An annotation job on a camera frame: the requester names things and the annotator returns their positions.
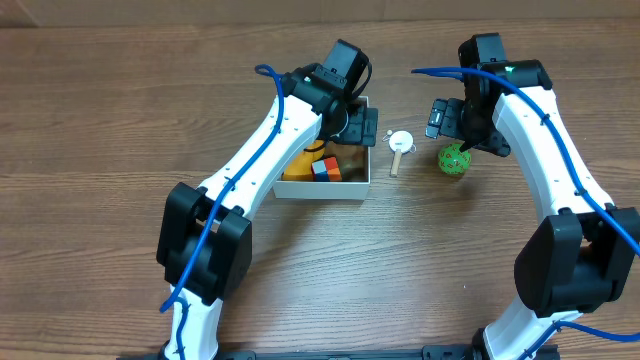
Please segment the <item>green patterned ball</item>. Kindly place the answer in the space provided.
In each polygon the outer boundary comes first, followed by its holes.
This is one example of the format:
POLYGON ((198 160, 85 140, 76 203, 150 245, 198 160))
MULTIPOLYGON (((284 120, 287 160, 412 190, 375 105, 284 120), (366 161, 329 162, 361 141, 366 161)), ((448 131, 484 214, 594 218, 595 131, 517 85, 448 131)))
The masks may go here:
POLYGON ((472 156, 469 151, 462 152, 460 148, 460 144, 452 143, 440 149, 437 159, 443 173, 461 176, 469 169, 472 156))

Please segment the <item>colourful puzzle cube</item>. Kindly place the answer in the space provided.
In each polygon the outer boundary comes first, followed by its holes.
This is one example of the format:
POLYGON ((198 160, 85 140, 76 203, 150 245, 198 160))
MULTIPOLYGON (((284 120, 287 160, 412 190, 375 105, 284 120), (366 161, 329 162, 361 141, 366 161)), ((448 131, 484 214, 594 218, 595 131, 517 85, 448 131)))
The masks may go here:
POLYGON ((328 157, 311 164, 314 182, 341 182, 342 175, 336 157, 328 157))

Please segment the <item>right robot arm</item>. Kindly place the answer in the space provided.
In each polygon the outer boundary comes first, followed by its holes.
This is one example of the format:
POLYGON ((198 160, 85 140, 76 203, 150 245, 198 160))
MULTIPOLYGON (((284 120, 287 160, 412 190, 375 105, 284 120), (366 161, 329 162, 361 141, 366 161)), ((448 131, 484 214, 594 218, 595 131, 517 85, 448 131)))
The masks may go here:
POLYGON ((554 334, 621 296, 639 254, 639 214, 616 206, 592 177, 538 60, 509 60, 496 33, 472 36, 458 58, 430 75, 459 80, 465 96, 436 100, 425 134, 456 139, 460 152, 514 155, 538 218, 514 263, 514 300, 464 357, 554 359, 554 334))

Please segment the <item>yellow rubber dolphin toy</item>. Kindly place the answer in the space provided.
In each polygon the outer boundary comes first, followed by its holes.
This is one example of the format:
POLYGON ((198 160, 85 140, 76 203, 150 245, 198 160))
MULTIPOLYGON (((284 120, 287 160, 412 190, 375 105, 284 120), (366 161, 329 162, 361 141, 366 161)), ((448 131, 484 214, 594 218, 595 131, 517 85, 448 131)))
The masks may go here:
POLYGON ((281 179, 283 181, 297 182, 313 181, 312 164, 324 156, 326 144, 327 142, 324 140, 314 141, 289 164, 281 179))

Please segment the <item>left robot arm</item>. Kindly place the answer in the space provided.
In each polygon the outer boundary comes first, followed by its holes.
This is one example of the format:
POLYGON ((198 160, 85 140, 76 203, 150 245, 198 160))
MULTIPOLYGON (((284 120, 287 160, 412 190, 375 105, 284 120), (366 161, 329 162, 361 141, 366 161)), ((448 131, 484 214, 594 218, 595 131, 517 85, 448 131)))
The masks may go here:
POLYGON ((375 144, 377 111, 361 94, 372 65, 362 50, 342 39, 322 63, 277 73, 276 97, 257 130, 238 152, 199 186, 178 183, 169 193, 156 260, 171 293, 162 359, 213 359, 224 300, 239 286, 252 259, 252 220, 293 160, 318 140, 341 145, 375 144))

